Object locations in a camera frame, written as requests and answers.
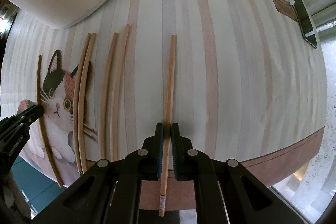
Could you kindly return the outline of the brown card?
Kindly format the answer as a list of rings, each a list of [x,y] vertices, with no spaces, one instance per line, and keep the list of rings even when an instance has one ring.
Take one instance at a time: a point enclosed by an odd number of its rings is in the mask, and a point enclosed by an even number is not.
[[[273,0],[276,10],[281,14],[297,21],[297,15],[293,6],[286,0]]]

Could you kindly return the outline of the black smartphone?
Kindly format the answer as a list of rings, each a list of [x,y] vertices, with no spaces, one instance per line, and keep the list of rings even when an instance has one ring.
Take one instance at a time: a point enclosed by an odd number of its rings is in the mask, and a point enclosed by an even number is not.
[[[313,25],[309,18],[308,11],[302,0],[294,0],[294,1],[295,3],[293,7],[302,33],[302,37],[313,48],[317,49],[318,44],[315,37]]]

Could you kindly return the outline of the striped cat table mat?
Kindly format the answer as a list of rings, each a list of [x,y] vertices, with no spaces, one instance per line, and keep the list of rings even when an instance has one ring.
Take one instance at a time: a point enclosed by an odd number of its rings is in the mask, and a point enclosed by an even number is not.
[[[267,186],[287,178],[321,144],[322,56],[273,0],[108,0],[79,24],[55,30],[17,15],[1,72],[1,114],[35,101],[36,74],[73,71],[96,34],[85,129],[98,132],[110,43],[130,24],[121,72],[118,157],[142,146],[163,119],[170,40],[177,36],[173,121],[209,157],[235,158]]]

